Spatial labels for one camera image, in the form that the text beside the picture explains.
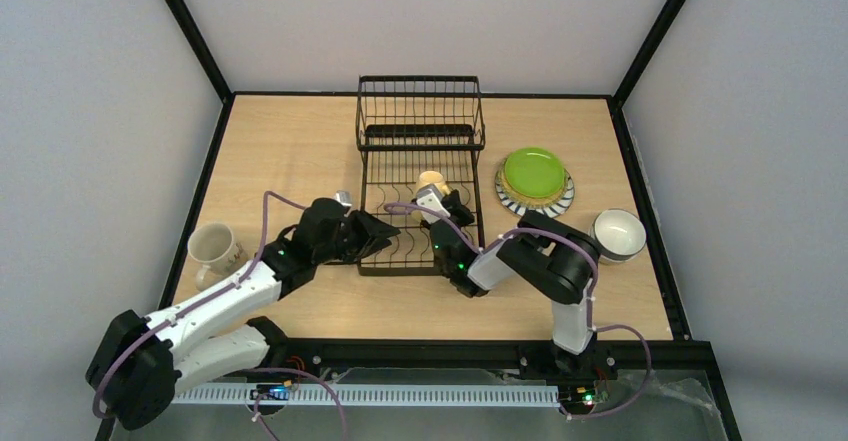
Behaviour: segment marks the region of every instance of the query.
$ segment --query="stack of plates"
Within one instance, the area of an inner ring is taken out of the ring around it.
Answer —
[[[523,148],[501,163],[495,190],[507,209],[523,216],[528,209],[555,218],[574,201],[574,181],[553,153]]]

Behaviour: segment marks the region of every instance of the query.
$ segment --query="green plate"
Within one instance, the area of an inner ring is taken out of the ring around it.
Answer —
[[[546,198],[563,189],[565,168],[550,151],[522,148],[506,158],[504,177],[519,194],[529,198]]]

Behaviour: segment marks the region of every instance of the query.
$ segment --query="gray floor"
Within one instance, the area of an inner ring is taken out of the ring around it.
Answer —
[[[397,370],[349,375],[341,382],[497,384],[488,373],[402,372]],[[613,387],[609,405],[632,392],[641,373]],[[722,440],[720,417],[711,412],[710,400],[699,373],[663,372],[646,396],[622,413],[591,421],[566,422],[553,409],[533,408],[371,408],[348,407],[350,440]],[[250,421],[243,406],[173,405],[156,421],[132,433],[119,432],[116,441],[267,440]],[[338,414],[331,407],[288,407],[269,425],[282,440],[337,440],[341,438]]]

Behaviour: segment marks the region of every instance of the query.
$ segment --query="black corner post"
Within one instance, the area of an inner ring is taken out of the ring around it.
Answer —
[[[636,53],[633,64],[630,65],[630,69],[624,75],[621,85],[612,97],[614,107],[621,108],[624,106],[630,93],[633,92],[633,88],[636,87],[636,82],[639,81],[642,73],[645,72],[645,68],[651,61],[651,57],[653,57],[654,52],[656,52],[663,37],[665,37],[665,33],[668,32],[668,28],[671,27],[671,23],[674,22],[674,18],[677,17],[677,13],[680,12],[685,2],[686,0],[666,0],[665,5],[660,10],[659,16],[657,16],[657,20],[651,26],[648,36],[642,42],[639,52]]]
[[[165,2],[171,9],[171,13],[174,15],[174,19],[177,20],[177,24],[180,25],[180,29],[183,30],[183,34],[186,40],[188,40],[188,44],[191,45],[194,54],[197,56],[197,60],[200,61],[203,70],[206,71],[206,76],[209,77],[209,81],[215,88],[215,92],[218,93],[218,97],[221,98],[221,102],[226,102],[232,95],[232,91],[227,86],[227,81],[224,80],[221,70],[218,69],[218,64],[215,63],[215,58],[212,57],[212,52],[209,51],[206,41],[203,40],[203,35],[200,34],[200,29],[198,29],[197,23],[194,22],[194,18],[192,18],[185,1],[165,0]]]

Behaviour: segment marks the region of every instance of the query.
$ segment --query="light wood tabletop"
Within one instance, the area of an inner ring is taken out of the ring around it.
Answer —
[[[478,169],[487,241],[518,221],[500,204],[493,179],[498,164],[525,146],[555,153],[574,179],[574,204],[559,221],[588,231],[604,209],[636,213],[604,100],[484,98],[483,111],[486,146]],[[238,95],[198,227],[224,222],[252,254],[266,190],[304,205],[340,189],[358,199],[362,158],[355,114],[353,96]],[[297,223],[300,214],[272,200],[269,236]],[[186,260],[174,303],[197,294],[198,268]],[[622,323],[648,339],[672,338],[647,249],[626,263],[601,265],[595,295],[598,326]],[[319,267],[312,282],[250,317],[259,315],[296,338],[546,340],[552,328],[550,301],[517,277],[468,299],[445,278],[364,277],[355,266]],[[632,336],[608,332],[601,339]]]

